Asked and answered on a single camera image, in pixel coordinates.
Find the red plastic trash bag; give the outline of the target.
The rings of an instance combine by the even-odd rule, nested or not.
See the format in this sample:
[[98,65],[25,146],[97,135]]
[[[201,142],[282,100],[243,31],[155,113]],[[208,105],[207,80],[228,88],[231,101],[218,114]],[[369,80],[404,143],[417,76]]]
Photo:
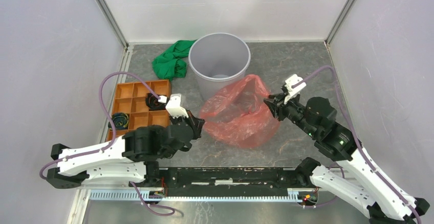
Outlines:
[[269,95],[266,84],[253,74],[223,87],[199,112],[203,129],[215,140],[239,148],[267,143],[279,128],[264,103]]

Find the grey plastic trash bin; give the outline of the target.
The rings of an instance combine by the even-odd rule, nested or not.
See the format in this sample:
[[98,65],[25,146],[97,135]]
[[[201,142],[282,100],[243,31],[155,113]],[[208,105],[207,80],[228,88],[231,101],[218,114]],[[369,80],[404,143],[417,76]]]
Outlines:
[[188,54],[203,100],[244,78],[251,51],[242,39],[229,33],[211,33],[196,40]]

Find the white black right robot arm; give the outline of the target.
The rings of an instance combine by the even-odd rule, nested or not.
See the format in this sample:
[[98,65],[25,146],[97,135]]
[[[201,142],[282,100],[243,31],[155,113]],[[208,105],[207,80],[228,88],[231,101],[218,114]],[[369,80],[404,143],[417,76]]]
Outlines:
[[319,152],[360,184],[352,184],[306,158],[296,168],[300,186],[324,188],[360,211],[370,223],[421,223],[420,217],[430,204],[407,194],[384,174],[352,132],[335,121],[337,111],[328,99],[313,97],[302,105],[299,96],[287,99],[286,93],[280,93],[270,95],[264,103],[274,118],[290,120],[315,142]]

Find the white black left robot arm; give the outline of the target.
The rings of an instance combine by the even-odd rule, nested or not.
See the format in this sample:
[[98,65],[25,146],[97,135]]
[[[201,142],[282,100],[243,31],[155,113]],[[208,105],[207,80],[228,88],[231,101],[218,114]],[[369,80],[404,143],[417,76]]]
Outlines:
[[109,184],[141,184],[156,186],[161,173],[147,164],[170,159],[176,152],[188,152],[192,141],[201,137],[205,120],[189,111],[186,117],[170,118],[164,127],[150,125],[108,142],[70,148],[63,144],[52,146],[52,165],[45,166],[41,177],[56,189],[77,188],[91,182]]

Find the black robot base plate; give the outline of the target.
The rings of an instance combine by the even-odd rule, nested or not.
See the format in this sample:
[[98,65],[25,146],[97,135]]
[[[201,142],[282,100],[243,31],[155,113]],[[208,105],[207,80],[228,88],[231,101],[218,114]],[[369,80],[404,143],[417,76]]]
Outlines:
[[149,168],[136,186],[160,188],[167,197],[278,197],[315,188],[301,171],[283,167]]

